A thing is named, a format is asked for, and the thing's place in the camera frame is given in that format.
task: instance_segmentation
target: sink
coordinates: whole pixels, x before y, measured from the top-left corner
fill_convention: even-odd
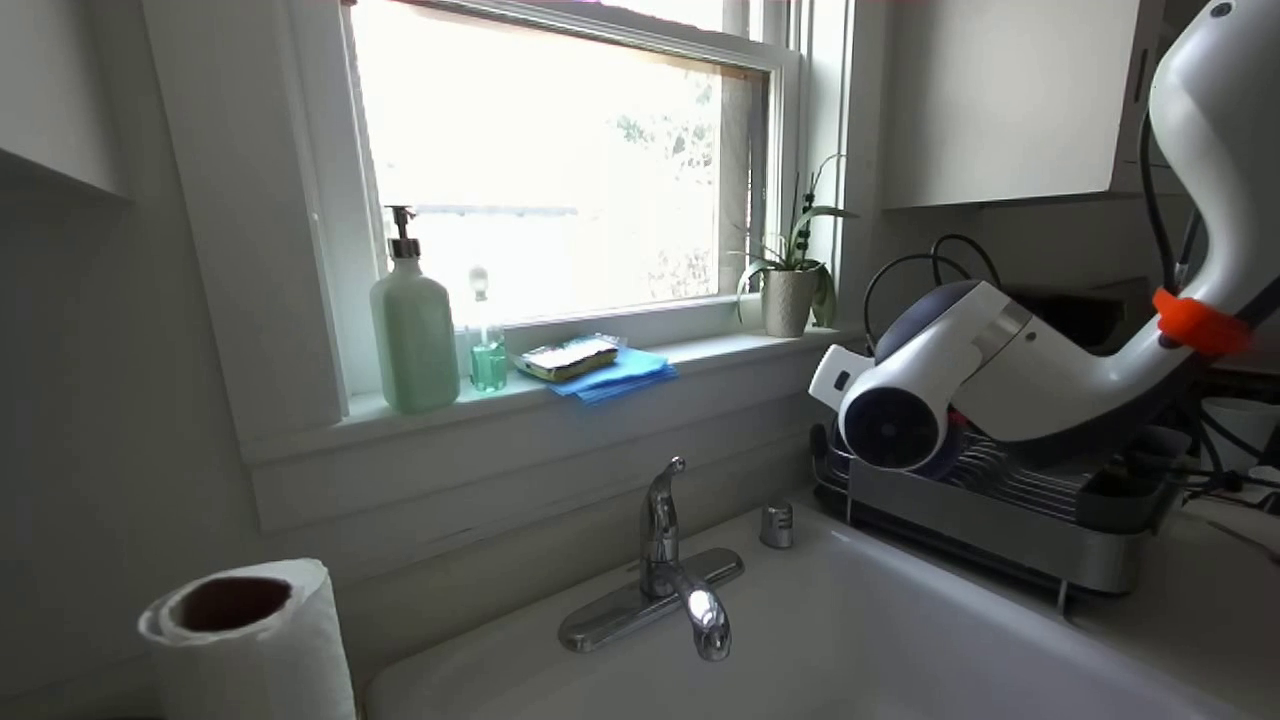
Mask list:
[[[721,589],[732,652],[691,652],[680,613],[595,652],[561,618],[637,580],[619,567],[386,667],[377,720],[1137,720],[1237,715],[1049,604],[998,592],[797,505],[797,546],[756,538],[756,513],[690,538],[732,546]]]

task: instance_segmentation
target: dish drying rack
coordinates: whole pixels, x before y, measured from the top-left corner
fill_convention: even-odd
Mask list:
[[[826,513],[1049,584],[1061,613],[1081,592],[1124,596],[1177,496],[1166,470],[1031,470],[983,436],[963,436],[930,475],[860,463],[833,436],[820,422],[810,436]]]

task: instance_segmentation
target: chrome faucet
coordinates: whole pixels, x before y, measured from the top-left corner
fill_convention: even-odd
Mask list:
[[[676,496],[671,481],[686,470],[686,455],[671,455],[665,470],[646,490],[639,507],[639,592],[649,601],[676,592],[680,567],[680,519],[676,519]]]
[[[639,513],[639,596],[665,601],[686,596],[691,618],[691,646],[704,660],[728,652],[728,613],[713,589],[680,567],[680,519],[671,481],[686,468],[686,455],[671,455],[668,468],[649,483]]]
[[[593,652],[603,640],[618,640],[624,632],[646,628],[658,614],[668,614],[676,604],[686,604],[691,618],[691,646],[704,660],[728,654],[728,613],[713,584],[725,584],[745,572],[745,561],[728,546],[713,546],[680,561],[680,519],[676,519],[676,496],[671,481],[686,468],[680,455],[665,463],[665,470],[649,483],[646,507],[639,507],[639,584],[618,589],[602,596],[588,609],[577,609],[561,623],[561,643],[577,652]]]

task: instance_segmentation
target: pump dispenser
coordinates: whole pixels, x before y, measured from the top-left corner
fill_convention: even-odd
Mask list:
[[[477,326],[471,326],[471,347],[469,347],[469,358],[471,358],[469,378],[477,393],[500,393],[500,386],[509,386],[513,358],[504,347],[504,326],[492,317],[484,267],[471,267],[471,324]]]
[[[446,283],[422,272],[422,244],[410,234],[414,212],[391,208],[396,267],[372,283],[377,351],[386,366],[386,396],[396,410],[446,407],[461,393],[455,332]]]

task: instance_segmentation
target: window pane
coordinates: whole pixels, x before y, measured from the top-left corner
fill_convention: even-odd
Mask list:
[[[745,0],[602,0],[602,4],[691,23],[691,29],[713,29],[713,33],[745,33],[745,29],[732,29],[736,14],[728,14],[732,6],[745,10]]]
[[[353,14],[381,199],[417,208],[461,312],[477,267],[509,324],[736,286],[764,71],[396,4]]]

